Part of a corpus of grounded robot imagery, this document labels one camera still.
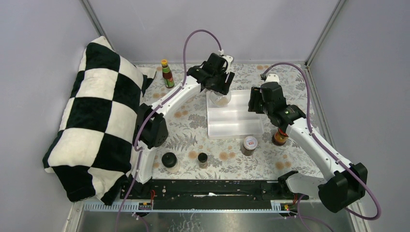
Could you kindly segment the large black lid jar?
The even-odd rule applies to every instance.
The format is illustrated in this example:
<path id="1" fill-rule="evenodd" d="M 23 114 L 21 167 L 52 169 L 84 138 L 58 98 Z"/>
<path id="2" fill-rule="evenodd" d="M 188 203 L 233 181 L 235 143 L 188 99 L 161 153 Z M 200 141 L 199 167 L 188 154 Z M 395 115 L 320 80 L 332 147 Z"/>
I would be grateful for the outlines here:
<path id="1" fill-rule="evenodd" d="M 179 171 L 180 164 L 173 152 L 165 153 L 161 158 L 162 164 L 170 173 L 176 173 Z"/>

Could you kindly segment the floral table mat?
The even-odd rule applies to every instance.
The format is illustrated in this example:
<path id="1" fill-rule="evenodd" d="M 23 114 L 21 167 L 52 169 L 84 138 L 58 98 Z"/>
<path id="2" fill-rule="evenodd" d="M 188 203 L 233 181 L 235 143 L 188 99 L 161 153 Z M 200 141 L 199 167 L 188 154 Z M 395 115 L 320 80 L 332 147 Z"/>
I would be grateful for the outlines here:
<path id="1" fill-rule="evenodd" d="M 157 70 L 157 75 L 143 98 L 151 104 L 166 95 L 170 90 L 165 87 L 160 64 L 140 64 Z M 246 90 L 260 86 L 260 74 L 270 65 L 234 64 L 235 73 L 232 90 Z M 299 106 L 307 112 L 307 91 L 301 73 L 288 65 L 276 66 L 272 74 L 279 76 L 284 96 L 288 104 Z M 205 91 L 195 95 L 182 104 L 167 119 L 169 137 L 157 150 L 153 163 L 155 179 L 237 179 L 237 180 L 274 180 L 279 176 L 296 170 L 304 175 L 322 178 L 322 173 L 292 139 L 285 145 L 276 146 L 272 136 L 277 131 L 266 115 L 261 116 L 264 133 L 257 137 L 258 147 L 251 156 L 244 156 L 240 151 L 242 139 L 209 140 L 207 136 L 207 113 Z M 176 154 L 180 169 L 170 173 L 161 162 L 166 152 Z M 208 167 L 202 169 L 198 164 L 198 155 L 206 153 Z"/>

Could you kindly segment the small black cap spice jar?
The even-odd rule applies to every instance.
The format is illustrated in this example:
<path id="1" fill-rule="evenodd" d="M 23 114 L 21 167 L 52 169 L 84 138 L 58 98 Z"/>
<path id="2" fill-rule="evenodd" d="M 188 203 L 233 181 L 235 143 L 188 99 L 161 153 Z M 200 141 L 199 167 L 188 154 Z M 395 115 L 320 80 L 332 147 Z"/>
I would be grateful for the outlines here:
<path id="1" fill-rule="evenodd" d="M 207 168 L 208 166 L 208 155 L 206 153 L 200 153 L 197 157 L 199 167 L 202 169 Z"/>

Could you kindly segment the clear glass jar metal rim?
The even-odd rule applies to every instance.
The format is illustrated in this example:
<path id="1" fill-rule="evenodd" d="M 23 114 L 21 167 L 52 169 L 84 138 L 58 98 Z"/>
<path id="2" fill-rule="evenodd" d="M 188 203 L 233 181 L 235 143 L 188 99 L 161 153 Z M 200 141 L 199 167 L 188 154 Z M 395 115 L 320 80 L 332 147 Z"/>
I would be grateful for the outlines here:
<path id="1" fill-rule="evenodd" d="M 217 107 L 225 107 L 231 101 L 232 95 L 231 92 L 228 92 L 226 95 L 223 95 L 219 92 L 210 91 L 209 99 L 211 103 Z"/>

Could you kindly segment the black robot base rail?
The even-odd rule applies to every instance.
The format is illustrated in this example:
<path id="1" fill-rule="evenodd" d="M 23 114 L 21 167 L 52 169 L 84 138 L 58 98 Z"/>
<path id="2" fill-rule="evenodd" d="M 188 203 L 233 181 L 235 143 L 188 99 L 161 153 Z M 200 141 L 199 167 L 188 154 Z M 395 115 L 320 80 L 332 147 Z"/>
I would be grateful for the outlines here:
<path id="1" fill-rule="evenodd" d="M 124 184 L 119 197 L 153 202 L 155 210 L 277 210 L 294 206 L 300 193 L 291 193 L 284 184 L 266 180 L 171 180 L 136 182 L 129 195 Z"/>

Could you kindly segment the green label sauce bottle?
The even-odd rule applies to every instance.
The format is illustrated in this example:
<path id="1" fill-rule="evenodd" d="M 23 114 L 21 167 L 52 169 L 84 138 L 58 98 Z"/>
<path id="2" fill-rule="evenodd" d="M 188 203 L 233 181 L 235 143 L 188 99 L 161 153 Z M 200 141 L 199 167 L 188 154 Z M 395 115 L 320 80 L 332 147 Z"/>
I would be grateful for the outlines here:
<path id="1" fill-rule="evenodd" d="M 173 74 L 166 59 L 161 60 L 162 77 L 165 81 L 167 88 L 173 88 L 175 86 Z"/>

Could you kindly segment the black white checkered pillow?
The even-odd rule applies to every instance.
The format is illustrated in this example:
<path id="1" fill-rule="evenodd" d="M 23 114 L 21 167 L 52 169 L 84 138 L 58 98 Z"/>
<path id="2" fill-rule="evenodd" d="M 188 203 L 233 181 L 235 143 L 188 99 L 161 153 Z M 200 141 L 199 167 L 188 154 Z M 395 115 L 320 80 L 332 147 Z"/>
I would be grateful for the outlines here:
<path id="1" fill-rule="evenodd" d="M 104 36 L 83 52 L 59 130 L 43 157 L 71 202 L 96 197 L 111 205 L 128 180 L 137 154 L 137 113 L 156 76 L 133 65 Z"/>

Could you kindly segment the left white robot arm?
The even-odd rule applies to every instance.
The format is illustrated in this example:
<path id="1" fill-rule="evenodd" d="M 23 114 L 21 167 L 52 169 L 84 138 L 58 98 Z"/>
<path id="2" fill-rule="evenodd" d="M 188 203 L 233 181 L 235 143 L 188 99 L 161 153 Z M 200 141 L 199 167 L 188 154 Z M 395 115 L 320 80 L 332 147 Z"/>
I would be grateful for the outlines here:
<path id="1" fill-rule="evenodd" d="M 233 61 L 234 57 L 230 55 L 212 53 L 201 65 L 189 68 L 184 79 L 164 97 L 151 105 L 143 103 L 139 107 L 134 142 L 138 159 L 132 171 L 136 182 L 131 189 L 137 198 L 143 199 L 149 195 L 147 182 L 152 178 L 155 152 L 168 137 L 166 118 L 205 89 L 222 96 L 228 95 L 234 78 L 231 70 Z"/>

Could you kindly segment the white lid brown jar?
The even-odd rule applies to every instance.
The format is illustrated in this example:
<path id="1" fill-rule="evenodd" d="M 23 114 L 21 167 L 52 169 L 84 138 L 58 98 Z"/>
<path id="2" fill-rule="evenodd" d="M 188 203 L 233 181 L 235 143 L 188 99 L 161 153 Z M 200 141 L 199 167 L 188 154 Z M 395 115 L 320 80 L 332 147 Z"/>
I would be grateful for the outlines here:
<path id="1" fill-rule="evenodd" d="M 257 139 L 253 136 L 247 136 L 242 142 L 241 152 L 244 156 L 252 156 L 257 146 Z"/>

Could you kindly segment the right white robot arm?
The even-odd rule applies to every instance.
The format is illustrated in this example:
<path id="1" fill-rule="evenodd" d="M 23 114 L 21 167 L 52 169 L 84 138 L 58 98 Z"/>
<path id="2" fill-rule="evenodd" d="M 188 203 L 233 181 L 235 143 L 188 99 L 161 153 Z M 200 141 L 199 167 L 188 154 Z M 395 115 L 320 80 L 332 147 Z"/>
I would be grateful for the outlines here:
<path id="1" fill-rule="evenodd" d="M 305 194 L 319 198 L 329 211 L 337 213 L 365 196 L 362 184 L 367 181 L 367 168 L 351 163 L 309 128 L 306 114 L 298 106 L 286 103 L 277 82 L 252 87 L 248 111 L 266 114 L 274 126 L 309 155 L 323 175 L 318 178 L 290 171 L 280 176 L 277 192 L 281 198 Z"/>

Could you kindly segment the red lid sauce jar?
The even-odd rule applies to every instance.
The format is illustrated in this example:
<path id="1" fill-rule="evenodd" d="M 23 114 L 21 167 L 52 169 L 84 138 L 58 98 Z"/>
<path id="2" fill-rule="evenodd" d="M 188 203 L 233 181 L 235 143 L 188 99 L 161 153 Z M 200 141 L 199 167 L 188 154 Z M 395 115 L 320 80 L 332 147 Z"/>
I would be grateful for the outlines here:
<path id="1" fill-rule="evenodd" d="M 278 128 L 277 132 L 272 136 L 272 142 L 277 146 L 282 146 L 285 145 L 288 138 L 288 135 Z"/>

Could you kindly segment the white plastic organizer tray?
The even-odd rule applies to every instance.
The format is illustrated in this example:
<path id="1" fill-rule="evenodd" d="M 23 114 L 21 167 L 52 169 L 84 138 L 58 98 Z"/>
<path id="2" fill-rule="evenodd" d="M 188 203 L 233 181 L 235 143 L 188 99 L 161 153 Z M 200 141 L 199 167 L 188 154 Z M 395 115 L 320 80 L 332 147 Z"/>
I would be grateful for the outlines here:
<path id="1" fill-rule="evenodd" d="M 250 90 L 231 90 L 231 100 L 215 105 L 206 94 L 207 135 L 210 140 L 260 137 L 264 133 L 260 114 L 248 111 Z"/>

